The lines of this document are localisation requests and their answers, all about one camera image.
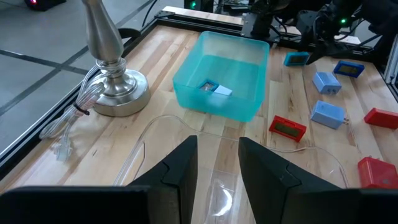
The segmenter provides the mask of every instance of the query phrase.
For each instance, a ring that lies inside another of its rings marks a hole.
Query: red rectangular device
[[[384,128],[398,128],[398,113],[384,111],[373,108],[364,118],[368,124],[377,125]]]
[[[388,162],[365,157],[358,163],[363,188],[398,189],[396,167]]]
[[[306,130],[306,126],[277,115],[274,116],[274,121],[269,127],[269,131],[281,134],[297,142],[301,140]]]

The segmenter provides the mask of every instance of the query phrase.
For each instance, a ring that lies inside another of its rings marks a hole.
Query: transparent blue container
[[[173,77],[178,103],[238,121],[252,120],[266,94],[268,54],[266,42],[203,32]],[[232,94],[202,90],[207,80]]]

